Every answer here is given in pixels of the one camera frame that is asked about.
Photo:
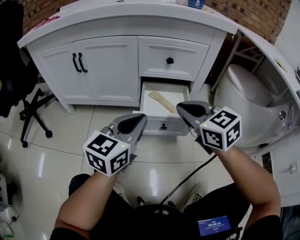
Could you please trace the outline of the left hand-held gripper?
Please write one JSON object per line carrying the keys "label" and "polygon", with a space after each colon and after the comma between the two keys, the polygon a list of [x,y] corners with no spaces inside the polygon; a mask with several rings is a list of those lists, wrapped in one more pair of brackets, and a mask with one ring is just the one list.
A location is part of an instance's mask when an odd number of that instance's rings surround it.
{"label": "left hand-held gripper", "polygon": [[101,131],[94,131],[83,150],[94,170],[111,177],[130,164],[145,127],[147,116],[132,113],[115,118]]}

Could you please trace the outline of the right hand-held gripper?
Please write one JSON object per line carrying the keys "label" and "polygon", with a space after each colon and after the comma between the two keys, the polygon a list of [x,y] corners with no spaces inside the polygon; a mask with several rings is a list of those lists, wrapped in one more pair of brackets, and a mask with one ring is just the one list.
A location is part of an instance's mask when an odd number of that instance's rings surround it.
{"label": "right hand-held gripper", "polygon": [[205,101],[184,101],[176,108],[187,126],[197,134],[196,142],[209,155],[214,149],[227,151],[241,137],[241,116],[226,106],[221,108]]}

